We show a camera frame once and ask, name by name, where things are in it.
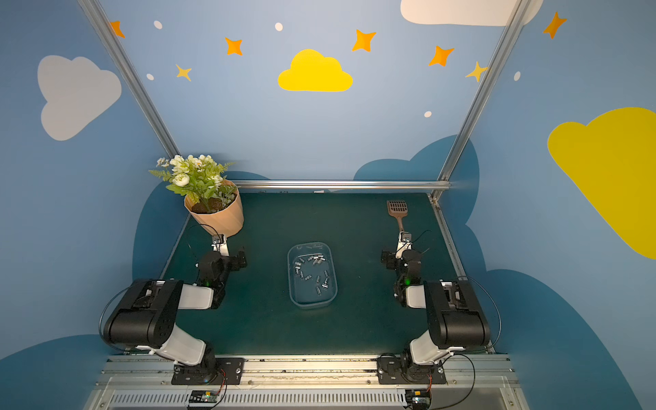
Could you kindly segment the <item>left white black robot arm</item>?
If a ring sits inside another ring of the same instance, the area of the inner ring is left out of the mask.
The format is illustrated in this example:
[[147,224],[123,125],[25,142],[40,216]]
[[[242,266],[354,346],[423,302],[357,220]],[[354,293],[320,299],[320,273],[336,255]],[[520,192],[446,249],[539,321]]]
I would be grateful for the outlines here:
[[244,251],[225,256],[211,251],[198,264],[198,281],[136,279],[104,322],[110,344],[147,350],[174,363],[173,385],[238,385],[242,359],[220,359],[211,343],[176,324],[181,310],[213,310],[223,302],[229,275],[248,266]]

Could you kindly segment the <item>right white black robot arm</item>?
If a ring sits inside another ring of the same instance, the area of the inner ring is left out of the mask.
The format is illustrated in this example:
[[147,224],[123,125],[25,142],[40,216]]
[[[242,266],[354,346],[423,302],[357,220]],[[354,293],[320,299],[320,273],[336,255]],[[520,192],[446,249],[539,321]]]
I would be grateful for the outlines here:
[[377,358],[379,384],[445,384],[447,359],[490,341],[490,325],[470,281],[423,280],[422,255],[413,249],[383,251],[381,262],[396,273],[394,298],[404,308],[423,310],[427,330],[401,354]]

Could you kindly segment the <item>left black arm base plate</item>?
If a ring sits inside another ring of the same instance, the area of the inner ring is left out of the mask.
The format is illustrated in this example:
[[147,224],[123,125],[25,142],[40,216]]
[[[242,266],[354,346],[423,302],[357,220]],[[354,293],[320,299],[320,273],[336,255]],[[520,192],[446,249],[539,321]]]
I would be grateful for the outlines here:
[[175,365],[172,385],[239,385],[244,358],[215,357],[196,366]]

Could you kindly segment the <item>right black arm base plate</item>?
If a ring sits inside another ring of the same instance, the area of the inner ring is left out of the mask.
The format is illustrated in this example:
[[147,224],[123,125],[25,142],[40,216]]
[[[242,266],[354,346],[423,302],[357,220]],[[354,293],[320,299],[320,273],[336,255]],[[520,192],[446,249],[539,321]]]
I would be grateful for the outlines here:
[[418,365],[406,357],[381,355],[376,360],[379,384],[446,384],[441,364]]

